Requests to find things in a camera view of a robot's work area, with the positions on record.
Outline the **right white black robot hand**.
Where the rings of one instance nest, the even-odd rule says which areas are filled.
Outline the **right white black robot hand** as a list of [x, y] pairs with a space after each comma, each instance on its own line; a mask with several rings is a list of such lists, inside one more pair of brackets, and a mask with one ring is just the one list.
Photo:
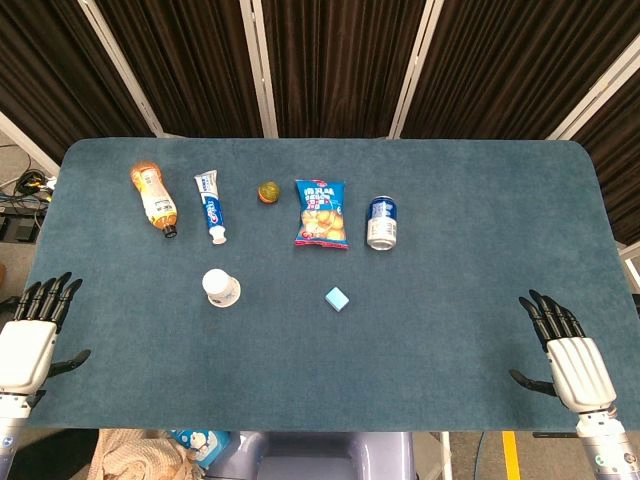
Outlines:
[[556, 397], [569, 411], [588, 414], [609, 409], [617, 399], [604, 359], [577, 317], [535, 290], [519, 299], [546, 355], [552, 380], [533, 380], [516, 369], [511, 378], [521, 387]]

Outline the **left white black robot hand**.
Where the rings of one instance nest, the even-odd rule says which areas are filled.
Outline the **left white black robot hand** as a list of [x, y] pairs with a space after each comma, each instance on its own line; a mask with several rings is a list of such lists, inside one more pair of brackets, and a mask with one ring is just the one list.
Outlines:
[[71, 302], [83, 283], [71, 276], [66, 272], [35, 282], [21, 296], [1, 304], [15, 308], [1, 329], [3, 416], [25, 418], [46, 394], [43, 385], [48, 379], [79, 368], [91, 355], [85, 349], [70, 360], [53, 360]]

